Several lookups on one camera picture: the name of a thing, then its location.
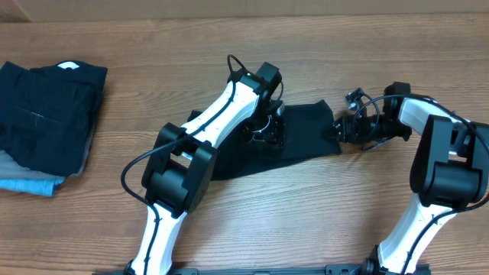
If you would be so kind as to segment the black t-shirt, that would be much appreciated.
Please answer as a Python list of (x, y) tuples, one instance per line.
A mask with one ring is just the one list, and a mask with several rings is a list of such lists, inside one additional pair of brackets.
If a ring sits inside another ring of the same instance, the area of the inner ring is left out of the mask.
[(251, 121), (254, 130), (267, 123), (268, 116), (259, 112), (257, 103), (234, 100), (221, 110), (223, 106), (215, 102), (204, 112), (194, 111), (183, 125), (186, 133), (191, 134), (205, 123), (207, 125), (177, 150), (192, 157), (192, 149), (196, 147), (192, 141), (198, 144), (209, 141), (218, 151), (213, 180), (230, 180), (342, 152), (334, 134), (332, 110), (323, 100), (288, 105), (283, 114), (277, 116), (282, 117), (284, 123), (282, 148), (253, 145), (242, 140), (242, 128), (247, 121)]

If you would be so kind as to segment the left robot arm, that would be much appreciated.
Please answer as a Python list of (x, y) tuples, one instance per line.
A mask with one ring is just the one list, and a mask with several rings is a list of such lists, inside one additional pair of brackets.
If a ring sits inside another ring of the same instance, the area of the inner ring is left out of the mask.
[(206, 194), (218, 148), (230, 134), (258, 152), (281, 151), (283, 102), (271, 96), (282, 85), (280, 71), (270, 63), (256, 73), (231, 70), (224, 92), (203, 113), (180, 127), (164, 125), (153, 150), (143, 155), (148, 160), (141, 179), (147, 224), (125, 274), (169, 273), (183, 220)]

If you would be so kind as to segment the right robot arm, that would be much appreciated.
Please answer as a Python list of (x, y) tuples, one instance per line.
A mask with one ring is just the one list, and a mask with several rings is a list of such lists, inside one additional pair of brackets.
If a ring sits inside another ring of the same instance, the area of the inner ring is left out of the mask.
[(420, 136), (410, 168), (409, 204), (393, 231), (360, 264), (333, 264), (328, 274), (429, 274), (418, 260), (457, 214), (488, 202), (488, 126), (469, 121), (410, 84), (393, 82), (378, 99), (346, 95), (351, 111), (334, 123), (336, 138), (365, 150), (412, 133)]

